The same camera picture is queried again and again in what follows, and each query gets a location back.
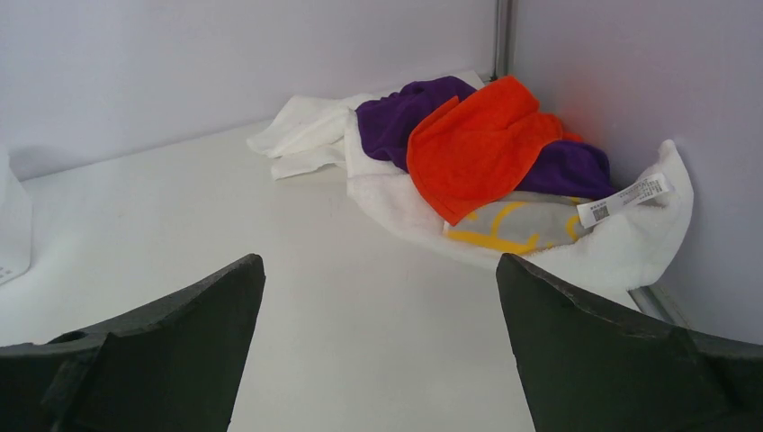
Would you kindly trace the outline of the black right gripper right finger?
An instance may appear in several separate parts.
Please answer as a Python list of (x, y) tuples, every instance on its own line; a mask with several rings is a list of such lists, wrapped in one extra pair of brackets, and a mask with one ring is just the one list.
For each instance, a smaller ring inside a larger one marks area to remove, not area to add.
[(536, 430), (761, 430), (761, 346), (654, 319), (520, 256), (496, 277)]

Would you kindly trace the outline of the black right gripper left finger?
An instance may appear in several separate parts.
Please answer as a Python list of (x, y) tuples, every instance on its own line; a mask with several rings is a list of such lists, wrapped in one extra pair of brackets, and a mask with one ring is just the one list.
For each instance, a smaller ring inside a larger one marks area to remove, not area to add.
[(4, 346), (2, 430), (227, 430), (264, 288), (249, 254), (48, 343)]

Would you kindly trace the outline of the orange towel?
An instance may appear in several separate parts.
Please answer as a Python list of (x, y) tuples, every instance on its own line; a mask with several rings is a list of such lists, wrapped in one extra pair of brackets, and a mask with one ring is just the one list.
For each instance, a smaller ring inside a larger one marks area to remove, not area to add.
[(513, 192), (544, 147), (575, 136), (505, 76), (429, 114), (408, 138), (407, 167), (421, 197), (455, 225)]

